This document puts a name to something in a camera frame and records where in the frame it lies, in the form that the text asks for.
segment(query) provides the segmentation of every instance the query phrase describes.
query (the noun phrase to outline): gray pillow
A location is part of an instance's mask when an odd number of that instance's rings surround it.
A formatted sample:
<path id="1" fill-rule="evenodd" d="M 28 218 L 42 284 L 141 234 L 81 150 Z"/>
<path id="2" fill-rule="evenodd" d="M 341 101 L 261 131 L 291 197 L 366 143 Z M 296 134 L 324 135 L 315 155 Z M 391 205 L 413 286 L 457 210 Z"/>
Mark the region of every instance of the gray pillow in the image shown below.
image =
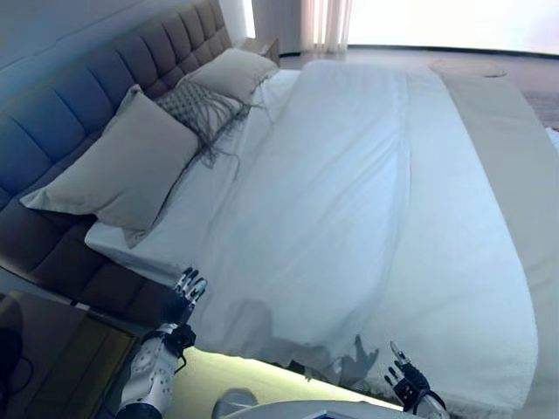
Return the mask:
<path id="1" fill-rule="evenodd" d="M 224 96 L 248 102 L 256 87 L 278 70 L 268 58 L 230 48 L 187 77 Z"/>
<path id="2" fill-rule="evenodd" d="M 35 210 L 95 214 L 123 229 L 149 229 L 195 155 L 197 138 L 143 93 L 132 94 L 101 138 L 21 203 Z"/>
<path id="3" fill-rule="evenodd" d="M 243 119 L 250 107 L 238 100 L 226 98 L 182 78 L 176 87 L 155 103 L 176 120 L 190 128 L 200 142 L 200 150 L 213 159 L 216 139 L 232 125 Z"/>

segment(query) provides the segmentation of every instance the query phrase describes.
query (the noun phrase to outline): bed frame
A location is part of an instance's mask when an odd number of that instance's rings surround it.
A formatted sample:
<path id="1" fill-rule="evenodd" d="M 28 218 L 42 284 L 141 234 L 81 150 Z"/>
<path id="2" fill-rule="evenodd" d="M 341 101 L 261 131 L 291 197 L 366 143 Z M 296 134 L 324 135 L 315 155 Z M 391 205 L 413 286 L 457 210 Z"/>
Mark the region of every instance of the bed frame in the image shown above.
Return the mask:
<path id="1" fill-rule="evenodd" d="M 94 216 L 37 211 L 19 198 L 45 186 L 98 139 L 127 89 L 150 98 L 213 60 L 231 40 L 217 0 L 187 2 L 136 28 L 0 110 L 0 265 L 47 290 L 155 324 L 165 287 L 84 243 Z"/>

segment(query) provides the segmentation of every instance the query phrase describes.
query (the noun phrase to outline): sheer curtain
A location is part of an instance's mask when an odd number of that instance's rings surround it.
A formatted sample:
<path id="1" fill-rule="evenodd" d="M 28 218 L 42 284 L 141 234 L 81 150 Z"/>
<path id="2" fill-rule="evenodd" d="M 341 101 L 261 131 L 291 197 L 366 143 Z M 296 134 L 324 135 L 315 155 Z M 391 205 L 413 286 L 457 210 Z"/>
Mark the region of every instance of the sheer curtain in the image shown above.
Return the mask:
<path id="1" fill-rule="evenodd" d="M 345 52 L 352 0 L 302 0 L 301 49 Z"/>

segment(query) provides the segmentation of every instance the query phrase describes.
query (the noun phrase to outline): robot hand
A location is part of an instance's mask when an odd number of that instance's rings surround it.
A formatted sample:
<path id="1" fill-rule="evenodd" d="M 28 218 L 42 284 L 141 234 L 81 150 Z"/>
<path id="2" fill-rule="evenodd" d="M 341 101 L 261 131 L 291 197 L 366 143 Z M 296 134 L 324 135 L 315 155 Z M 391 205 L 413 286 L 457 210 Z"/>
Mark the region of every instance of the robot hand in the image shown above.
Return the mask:
<path id="1" fill-rule="evenodd" d="M 194 311 L 196 302 L 208 284 L 198 278 L 198 270 L 189 267 L 178 279 L 172 292 L 169 292 L 161 305 L 161 322 L 168 325 L 184 325 Z"/>
<path id="2" fill-rule="evenodd" d="M 186 365 L 183 351 L 196 341 L 187 321 L 207 286 L 197 275 L 187 269 L 162 302 L 161 325 L 144 336 L 132 360 L 117 419 L 161 419 L 167 410 L 173 375 Z M 179 358 L 183 365 L 176 369 Z"/>
<path id="3" fill-rule="evenodd" d="M 404 412 L 411 411 L 413 415 L 429 419 L 448 419 L 443 400 L 431 390 L 429 382 L 421 372 L 411 365 L 394 342 L 390 343 L 392 353 L 396 356 L 394 364 L 397 370 L 389 367 L 392 379 L 385 375 L 384 379 L 390 384 L 400 401 L 404 404 Z"/>

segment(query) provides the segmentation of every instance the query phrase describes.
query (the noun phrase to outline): gray floor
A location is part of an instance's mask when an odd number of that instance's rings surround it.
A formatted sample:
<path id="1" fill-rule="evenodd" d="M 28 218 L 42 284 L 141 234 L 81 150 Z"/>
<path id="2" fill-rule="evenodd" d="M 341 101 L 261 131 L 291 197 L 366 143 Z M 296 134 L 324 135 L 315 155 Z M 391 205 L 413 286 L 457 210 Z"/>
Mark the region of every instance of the gray floor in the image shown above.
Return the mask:
<path id="1" fill-rule="evenodd" d="M 522 91 L 545 127 L 559 127 L 559 58 L 350 48 L 345 56 L 304 54 L 282 58 L 281 67 L 299 70 L 308 61 L 318 58 L 366 62 L 410 72 L 427 70 L 432 63 L 441 59 L 455 65 L 496 65 L 506 73 L 503 79 Z"/>

